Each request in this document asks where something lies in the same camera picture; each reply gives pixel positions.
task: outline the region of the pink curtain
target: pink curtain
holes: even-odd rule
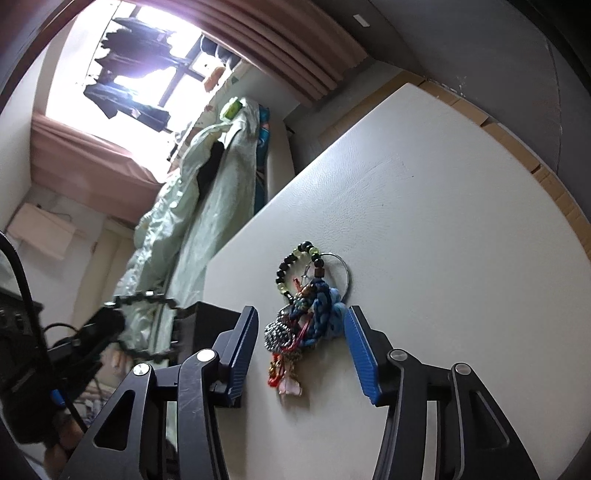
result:
[[[160,190],[132,154],[111,142],[33,113],[31,177],[34,183],[98,212],[137,223]]]
[[[365,50],[309,0],[139,0],[193,23],[284,82],[305,105],[333,90]]]

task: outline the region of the beaded bracelet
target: beaded bracelet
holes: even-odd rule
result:
[[[324,278],[324,260],[320,257],[320,250],[318,250],[311,242],[303,242],[299,244],[294,251],[290,253],[287,257],[283,259],[283,263],[279,265],[279,270],[277,270],[277,278],[275,279],[275,283],[277,283],[277,288],[279,289],[279,293],[281,293],[290,304],[294,303],[295,297],[287,290],[287,286],[285,285],[285,275],[290,269],[290,266],[297,262],[297,260],[302,257],[305,253],[310,254],[311,260],[314,262],[314,277],[315,278]]]
[[[314,262],[314,278],[302,286],[294,279],[298,290],[294,296],[285,283],[286,275],[293,265],[309,254]],[[344,261],[334,254],[347,270]],[[277,388],[279,394],[300,396],[302,388],[294,373],[295,363],[306,348],[314,347],[322,338],[331,339],[343,335],[343,318],[346,307],[341,302],[339,291],[330,288],[324,280],[324,260],[320,250],[311,242],[303,242],[283,259],[275,283],[279,292],[287,299],[288,305],[281,309],[277,318],[265,328],[265,347],[272,353],[269,367],[270,387]]]

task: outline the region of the metal ball chain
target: metal ball chain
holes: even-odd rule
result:
[[[291,329],[281,321],[274,320],[265,327],[265,348],[273,353],[281,353],[296,339]]]
[[[167,305],[171,310],[181,310],[178,308],[178,303],[175,299],[167,298],[164,293],[154,293],[151,290],[137,291],[131,295],[117,295],[113,301],[105,303],[108,309],[120,309],[123,305],[133,305],[137,301],[147,301],[148,303],[159,303]],[[123,342],[119,341],[119,348],[125,354],[140,360],[152,360],[160,363],[164,360],[174,359],[178,352],[175,349],[166,349],[162,352],[152,353],[148,350],[137,350],[135,348],[127,347]]]

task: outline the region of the green object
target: green object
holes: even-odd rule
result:
[[[231,122],[242,108],[242,103],[238,97],[231,98],[230,101],[223,106],[220,113],[220,120],[222,122]]]

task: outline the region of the pink charm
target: pink charm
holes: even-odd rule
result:
[[[300,397],[301,385],[295,378],[291,378],[286,375],[279,382],[277,391],[279,392],[279,395],[293,395],[295,397]]]

